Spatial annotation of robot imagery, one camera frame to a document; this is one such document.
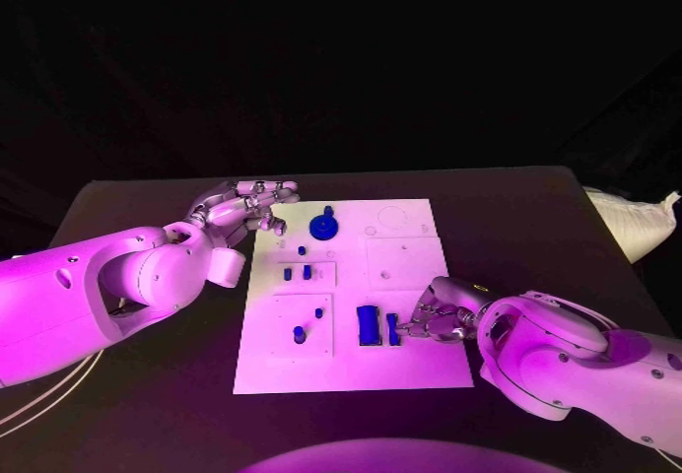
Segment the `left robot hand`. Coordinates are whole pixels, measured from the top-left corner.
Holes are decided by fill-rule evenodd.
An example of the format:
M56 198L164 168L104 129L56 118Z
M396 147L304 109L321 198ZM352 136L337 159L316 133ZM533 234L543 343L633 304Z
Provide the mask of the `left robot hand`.
M297 203L297 188L294 181L222 182L194 200L184 221L203 231L215 247L233 248L255 231L282 237L287 224L271 206Z

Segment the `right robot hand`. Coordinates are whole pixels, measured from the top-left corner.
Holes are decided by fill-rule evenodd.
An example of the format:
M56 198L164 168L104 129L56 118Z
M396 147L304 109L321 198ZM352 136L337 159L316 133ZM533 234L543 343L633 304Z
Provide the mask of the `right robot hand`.
M480 319L500 296L483 286L454 277L432 279L417 301L408 322L396 334L457 344L476 338Z

